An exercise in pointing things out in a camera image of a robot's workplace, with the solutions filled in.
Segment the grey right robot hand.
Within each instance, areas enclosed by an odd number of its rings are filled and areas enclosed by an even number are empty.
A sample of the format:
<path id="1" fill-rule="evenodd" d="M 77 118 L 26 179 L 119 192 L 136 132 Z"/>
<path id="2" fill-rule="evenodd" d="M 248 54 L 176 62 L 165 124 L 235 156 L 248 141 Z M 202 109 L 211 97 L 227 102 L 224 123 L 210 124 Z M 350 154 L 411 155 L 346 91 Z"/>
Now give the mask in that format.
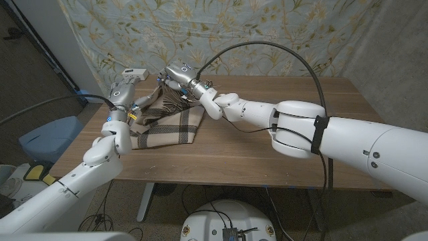
<path id="1" fill-rule="evenodd" d="M 200 81 L 196 71 L 184 62 L 172 62 L 158 74 L 158 80 L 164 82 L 173 90 L 186 90 L 196 99 L 200 99 L 208 92 L 214 97 L 217 91 Z"/>

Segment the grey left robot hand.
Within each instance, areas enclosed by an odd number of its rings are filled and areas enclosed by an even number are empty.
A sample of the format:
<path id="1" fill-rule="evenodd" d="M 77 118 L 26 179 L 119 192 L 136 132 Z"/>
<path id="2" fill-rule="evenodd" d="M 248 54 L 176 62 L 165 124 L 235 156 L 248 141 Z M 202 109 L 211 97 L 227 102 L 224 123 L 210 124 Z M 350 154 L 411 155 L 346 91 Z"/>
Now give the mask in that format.
<path id="1" fill-rule="evenodd" d="M 108 99 L 116 109 L 109 112 L 107 117 L 108 122 L 126 122 L 128 118 L 128 112 L 130 110 L 135 108 L 143 108 L 149 104 L 153 94 L 149 94 L 148 96 L 143 96 L 134 100 L 135 87 L 140 81 L 141 79 L 139 77 L 132 77 L 123 79 L 123 81 L 119 83 L 112 84 Z"/>

